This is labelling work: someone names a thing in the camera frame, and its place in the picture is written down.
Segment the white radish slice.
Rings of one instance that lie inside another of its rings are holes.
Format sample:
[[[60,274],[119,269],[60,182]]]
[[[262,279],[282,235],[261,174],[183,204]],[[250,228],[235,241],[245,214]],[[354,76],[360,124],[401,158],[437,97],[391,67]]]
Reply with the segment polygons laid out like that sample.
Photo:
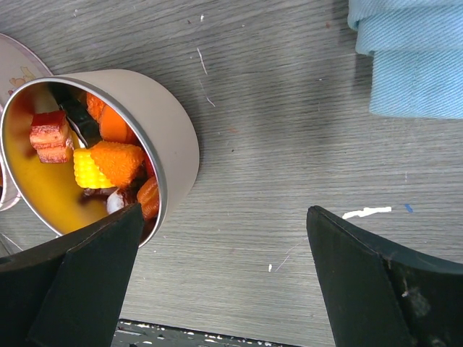
[[[79,139],[86,148],[102,140],[97,121],[66,85],[57,82],[42,82],[37,86],[37,90],[42,92],[36,100],[37,113],[64,111],[71,130],[73,146],[74,137]]]

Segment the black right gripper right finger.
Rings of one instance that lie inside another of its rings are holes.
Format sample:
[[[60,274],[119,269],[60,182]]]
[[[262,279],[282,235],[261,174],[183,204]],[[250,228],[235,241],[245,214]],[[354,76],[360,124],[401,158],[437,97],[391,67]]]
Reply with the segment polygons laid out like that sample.
[[[336,346],[461,346],[462,264],[319,206],[307,236]]]

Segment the orange carrot slice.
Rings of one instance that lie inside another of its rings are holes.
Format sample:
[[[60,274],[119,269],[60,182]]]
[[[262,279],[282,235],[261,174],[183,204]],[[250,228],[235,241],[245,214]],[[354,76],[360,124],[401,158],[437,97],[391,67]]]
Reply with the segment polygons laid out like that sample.
[[[86,94],[88,113],[97,121],[105,141],[137,144],[137,136],[128,123],[110,106],[91,93]]]

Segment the tall pink lunch tin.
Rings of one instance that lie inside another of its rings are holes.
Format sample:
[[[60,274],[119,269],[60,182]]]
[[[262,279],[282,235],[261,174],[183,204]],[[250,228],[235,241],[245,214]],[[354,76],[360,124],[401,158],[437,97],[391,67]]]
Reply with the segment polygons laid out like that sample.
[[[1,34],[1,113],[14,91],[26,82],[52,75],[51,70],[28,47]],[[21,199],[1,155],[1,211],[8,210]]]

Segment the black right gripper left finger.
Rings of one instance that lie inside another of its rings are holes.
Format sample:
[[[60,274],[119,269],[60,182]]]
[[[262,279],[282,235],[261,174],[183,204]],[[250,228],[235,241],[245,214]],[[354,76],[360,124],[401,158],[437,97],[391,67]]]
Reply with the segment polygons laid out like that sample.
[[[1,258],[2,346],[110,346],[140,244],[139,204]]]

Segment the striped bacon cube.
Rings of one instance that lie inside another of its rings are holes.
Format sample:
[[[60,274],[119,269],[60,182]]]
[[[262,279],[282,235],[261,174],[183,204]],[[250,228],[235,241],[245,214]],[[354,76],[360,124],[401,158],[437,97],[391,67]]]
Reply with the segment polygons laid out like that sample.
[[[41,163],[67,163],[72,158],[74,146],[65,112],[34,114],[30,144]]]

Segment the yellow round food ball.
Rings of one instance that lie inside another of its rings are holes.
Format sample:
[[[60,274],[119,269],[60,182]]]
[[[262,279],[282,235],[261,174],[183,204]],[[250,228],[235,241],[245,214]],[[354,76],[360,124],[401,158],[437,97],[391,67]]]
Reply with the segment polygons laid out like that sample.
[[[91,158],[88,149],[73,152],[75,181],[84,189],[108,189],[114,187]]]

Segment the red sausage piece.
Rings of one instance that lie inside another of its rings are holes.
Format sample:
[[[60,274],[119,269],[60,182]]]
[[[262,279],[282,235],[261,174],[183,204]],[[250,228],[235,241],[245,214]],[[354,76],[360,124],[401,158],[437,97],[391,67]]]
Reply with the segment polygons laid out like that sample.
[[[148,157],[145,157],[145,170],[148,180],[138,191],[137,201],[141,204],[144,219],[150,220],[158,215],[160,197],[156,174]]]

